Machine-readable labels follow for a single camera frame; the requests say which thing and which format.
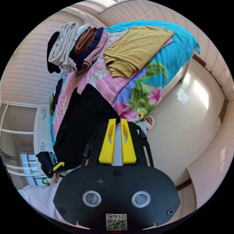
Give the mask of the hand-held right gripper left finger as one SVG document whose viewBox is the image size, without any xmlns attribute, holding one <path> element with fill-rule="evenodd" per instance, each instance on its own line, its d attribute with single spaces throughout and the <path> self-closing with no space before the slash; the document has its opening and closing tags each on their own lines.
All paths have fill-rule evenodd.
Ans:
<svg viewBox="0 0 234 234">
<path fill-rule="evenodd" d="M 98 158 L 100 164 L 114 163 L 115 134 L 116 134 L 116 119 L 109 119 L 102 149 Z"/>
</svg>

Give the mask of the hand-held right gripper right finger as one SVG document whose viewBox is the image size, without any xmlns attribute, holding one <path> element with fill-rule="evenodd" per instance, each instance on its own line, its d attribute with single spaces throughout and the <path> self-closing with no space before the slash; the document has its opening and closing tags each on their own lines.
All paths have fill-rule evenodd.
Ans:
<svg viewBox="0 0 234 234">
<path fill-rule="evenodd" d="M 121 119 L 121 152 L 122 152 L 122 164 L 135 164 L 137 159 L 132 142 L 128 121 Z"/>
</svg>

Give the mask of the person's left hand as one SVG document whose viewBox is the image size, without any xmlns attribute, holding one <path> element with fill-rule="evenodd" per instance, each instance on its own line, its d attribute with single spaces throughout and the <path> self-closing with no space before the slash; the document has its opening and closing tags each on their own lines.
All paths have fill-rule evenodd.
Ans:
<svg viewBox="0 0 234 234">
<path fill-rule="evenodd" d="M 59 179 L 63 176 L 61 172 L 54 173 L 52 178 L 50 179 L 50 186 L 58 183 Z"/>
</svg>

